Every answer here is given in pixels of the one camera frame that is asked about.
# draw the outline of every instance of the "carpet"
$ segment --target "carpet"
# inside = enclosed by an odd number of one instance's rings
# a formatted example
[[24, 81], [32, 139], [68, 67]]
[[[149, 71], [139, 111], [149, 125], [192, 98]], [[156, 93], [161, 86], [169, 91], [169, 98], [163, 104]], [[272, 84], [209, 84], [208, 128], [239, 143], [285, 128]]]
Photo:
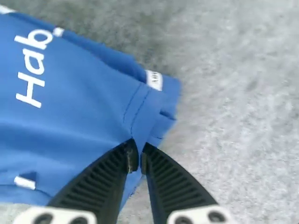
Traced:
[[[161, 149], [239, 223], [299, 222], [299, 2], [0, 0], [183, 83]], [[120, 224], [151, 224], [146, 183]], [[1, 224], [25, 205], [0, 206]]]

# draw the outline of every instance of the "ridged rubber pad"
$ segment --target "ridged rubber pad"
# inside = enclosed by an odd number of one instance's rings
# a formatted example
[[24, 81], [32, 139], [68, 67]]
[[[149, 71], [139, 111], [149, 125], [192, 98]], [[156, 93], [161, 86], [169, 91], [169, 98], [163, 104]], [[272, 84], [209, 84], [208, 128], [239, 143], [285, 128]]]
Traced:
[[114, 224], [127, 174], [137, 170], [138, 161], [136, 144], [130, 139], [83, 170], [48, 206], [91, 211], [99, 224]]
[[176, 210], [217, 204], [191, 174], [150, 144], [143, 149], [141, 166], [147, 176], [155, 223], [165, 224]]

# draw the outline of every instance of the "clothing label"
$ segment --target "clothing label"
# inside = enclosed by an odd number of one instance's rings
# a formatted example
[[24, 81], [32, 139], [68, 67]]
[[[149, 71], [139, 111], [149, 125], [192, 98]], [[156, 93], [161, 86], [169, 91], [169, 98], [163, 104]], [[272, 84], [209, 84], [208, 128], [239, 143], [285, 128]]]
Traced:
[[35, 190], [36, 189], [36, 182], [35, 181], [28, 180], [28, 179], [25, 179], [25, 178], [20, 177], [20, 176], [15, 177], [14, 183], [17, 186], [22, 187], [22, 188], [27, 188], [27, 189], [30, 189], [30, 190]]
[[53, 35], [57, 36], [57, 37], [61, 37], [64, 34], [64, 29], [60, 28], [60, 27], [56, 27], [53, 30]]
[[8, 14], [8, 13], [14, 13], [15, 10], [7, 8], [6, 6], [0, 5], [0, 14]]
[[150, 87], [162, 91], [163, 76], [161, 73], [151, 70], [146, 70], [146, 84]]

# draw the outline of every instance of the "blue fabric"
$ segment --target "blue fabric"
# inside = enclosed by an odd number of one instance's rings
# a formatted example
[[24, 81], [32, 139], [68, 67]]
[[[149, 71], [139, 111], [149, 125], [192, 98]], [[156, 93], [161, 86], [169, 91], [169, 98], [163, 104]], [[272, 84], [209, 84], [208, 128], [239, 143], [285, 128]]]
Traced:
[[[20, 13], [0, 14], [0, 201], [46, 205], [105, 152], [134, 138], [158, 146], [180, 83], [146, 85], [133, 57]], [[14, 183], [34, 173], [36, 189]], [[141, 179], [127, 178], [121, 206]]]

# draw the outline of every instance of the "seam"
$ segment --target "seam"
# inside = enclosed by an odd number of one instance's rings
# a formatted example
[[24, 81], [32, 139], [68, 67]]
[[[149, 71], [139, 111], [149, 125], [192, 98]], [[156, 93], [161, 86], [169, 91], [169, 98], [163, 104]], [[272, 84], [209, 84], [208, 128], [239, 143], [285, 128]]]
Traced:
[[128, 106], [127, 106], [127, 108], [126, 108], [126, 110], [125, 110], [125, 112], [124, 112], [124, 114], [123, 114], [123, 118], [122, 118], [122, 122], [123, 122], [123, 123], [125, 123], [125, 117], [126, 117], [126, 115], [127, 115], [128, 109], [130, 108], [131, 103], [132, 103], [132, 101], [133, 101], [133, 99], [134, 99], [136, 93], [139, 91], [141, 85], [142, 85], [142, 84], [140, 83], [139, 86], [136, 88], [134, 94], [132, 95], [132, 97], [131, 97], [131, 99], [130, 99], [130, 101], [129, 101], [129, 103], [128, 103]]
[[139, 112], [140, 112], [141, 108], [143, 107], [143, 105], [144, 105], [144, 103], [145, 103], [145, 100], [147, 99], [147, 97], [149, 96], [149, 94], [150, 94], [150, 90], [148, 90], [148, 92], [146, 93], [146, 96], [144, 97], [142, 103], [140, 104], [140, 106], [139, 106], [137, 112], [136, 112], [135, 115], [134, 115], [134, 118], [133, 118], [133, 120], [132, 120], [132, 124], [131, 124], [131, 136], [133, 136], [133, 125], [134, 125], [134, 123], [135, 123], [135, 120], [136, 120], [136, 118], [137, 118], [137, 115], [139, 114]]

